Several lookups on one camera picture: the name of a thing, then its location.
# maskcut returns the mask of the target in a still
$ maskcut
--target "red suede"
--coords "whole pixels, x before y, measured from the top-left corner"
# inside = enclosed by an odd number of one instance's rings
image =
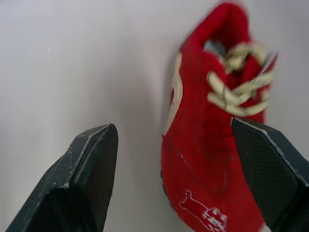
[[[242,173],[230,128],[232,116],[207,101],[212,89],[206,76],[214,71],[234,89],[256,77],[261,67],[248,56],[241,72],[226,75],[217,57],[203,51],[210,39],[228,49],[250,42],[244,10],[231,3],[217,6],[180,49],[183,97],[163,136],[163,183],[179,217],[196,232],[257,232],[264,221]],[[260,93],[242,106],[257,104]],[[264,122],[264,113],[249,118]]]

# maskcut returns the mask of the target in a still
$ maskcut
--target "textured rubber pad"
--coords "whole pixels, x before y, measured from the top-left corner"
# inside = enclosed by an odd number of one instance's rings
[[[118,146],[113,124],[78,135],[43,175],[8,232],[101,232]]]
[[[308,162],[276,129],[240,119],[231,126],[247,184],[266,224],[278,232],[294,232],[296,225],[309,231],[309,218],[299,225],[300,214],[308,211]]]

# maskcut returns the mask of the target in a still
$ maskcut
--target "shoe tongue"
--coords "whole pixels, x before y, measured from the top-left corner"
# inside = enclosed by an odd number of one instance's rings
[[[261,70],[262,67],[258,61],[252,55],[248,55],[244,67],[239,72],[239,81],[237,85],[239,86],[245,82],[251,81],[259,75]]]

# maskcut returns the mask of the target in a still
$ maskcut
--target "red sneaker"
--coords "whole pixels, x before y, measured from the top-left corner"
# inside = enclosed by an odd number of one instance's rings
[[[205,50],[206,42],[215,49]],[[232,116],[264,122],[275,60],[252,41],[246,12],[231,3],[217,6],[177,55],[162,178],[172,207],[196,232],[263,226],[230,122]]]

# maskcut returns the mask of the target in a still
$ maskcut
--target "white stripe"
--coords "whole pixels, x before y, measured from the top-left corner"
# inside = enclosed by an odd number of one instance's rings
[[[169,128],[171,127],[183,98],[183,81],[179,73],[181,63],[182,54],[179,53],[176,57],[175,71],[171,81],[171,88],[174,91],[174,96],[170,105],[169,116],[165,126],[164,135],[166,135]]]

